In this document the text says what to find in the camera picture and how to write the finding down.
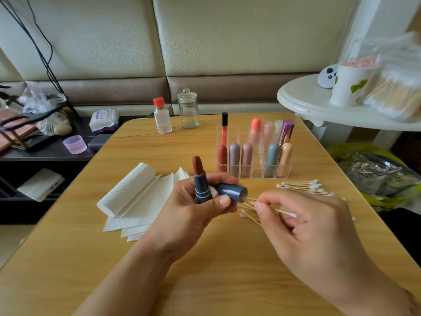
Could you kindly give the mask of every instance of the fingernail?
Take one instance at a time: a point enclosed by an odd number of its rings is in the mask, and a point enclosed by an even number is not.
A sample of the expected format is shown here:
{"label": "fingernail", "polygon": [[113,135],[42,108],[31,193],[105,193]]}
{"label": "fingernail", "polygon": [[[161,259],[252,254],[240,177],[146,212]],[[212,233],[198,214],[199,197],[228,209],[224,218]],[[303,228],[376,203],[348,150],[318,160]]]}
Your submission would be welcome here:
{"label": "fingernail", "polygon": [[254,207],[256,209],[257,214],[261,214],[261,212],[263,212],[263,205],[261,202],[255,202]]}
{"label": "fingernail", "polygon": [[222,207],[227,207],[231,203],[231,199],[228,195],[223,195],[219,198],[219,205]]}

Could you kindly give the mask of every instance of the white game controller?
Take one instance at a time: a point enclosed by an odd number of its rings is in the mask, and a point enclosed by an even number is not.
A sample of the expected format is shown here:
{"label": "white game controller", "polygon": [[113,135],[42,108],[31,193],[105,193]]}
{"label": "white game controller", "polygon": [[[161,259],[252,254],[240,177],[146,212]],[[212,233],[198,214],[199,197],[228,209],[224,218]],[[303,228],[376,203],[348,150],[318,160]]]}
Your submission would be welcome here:
{"label": "white game controller", "polygon": [[317,77],[317,83],[319,83],[322,88],[333,88],[337,71],[337,64],[329,65],[320,72],[319,76]]}

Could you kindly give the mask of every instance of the floor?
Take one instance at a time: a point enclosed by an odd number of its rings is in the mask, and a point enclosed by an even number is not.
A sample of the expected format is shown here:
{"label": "floor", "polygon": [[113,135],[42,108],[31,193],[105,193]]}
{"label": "floor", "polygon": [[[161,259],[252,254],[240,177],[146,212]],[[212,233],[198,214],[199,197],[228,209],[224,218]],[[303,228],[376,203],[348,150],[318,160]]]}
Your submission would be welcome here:
{"label": "floor", "polygon": [[0,268],[8,261],[34,225],[0,225]]}

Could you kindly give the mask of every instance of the purple plastic cup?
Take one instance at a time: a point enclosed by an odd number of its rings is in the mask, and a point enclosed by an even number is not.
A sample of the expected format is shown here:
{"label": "purple plastic cup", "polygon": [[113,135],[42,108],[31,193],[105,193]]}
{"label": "purple plastic cup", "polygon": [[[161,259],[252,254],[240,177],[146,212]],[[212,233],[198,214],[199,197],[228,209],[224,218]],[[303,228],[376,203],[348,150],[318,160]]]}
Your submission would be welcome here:
{"label": "purple plastic cup", "polygon": [[71,154],[80,154],[86,151],[87,146],[80,135],[74,135],[63,141],[64,146]]}

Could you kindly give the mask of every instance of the white side table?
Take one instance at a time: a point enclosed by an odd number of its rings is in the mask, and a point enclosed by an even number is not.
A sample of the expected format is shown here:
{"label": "white side table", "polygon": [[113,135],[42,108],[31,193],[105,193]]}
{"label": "white side table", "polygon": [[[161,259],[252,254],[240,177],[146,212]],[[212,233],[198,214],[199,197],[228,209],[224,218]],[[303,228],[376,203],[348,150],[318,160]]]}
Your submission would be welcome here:
{"label": "white side table", "polygon": [[421,132],[421,117],[412,122],[399,122],[369,106],[330,104],[332,90],[320,87],[317,77],[318,74],[313,74],[288,82],[279,89],[277,99],[301,119],[313,123],[312,132],[323,146],[345,142],[354,126],[381,130],[373,144],[385,149],[392,147],[402,131]]}

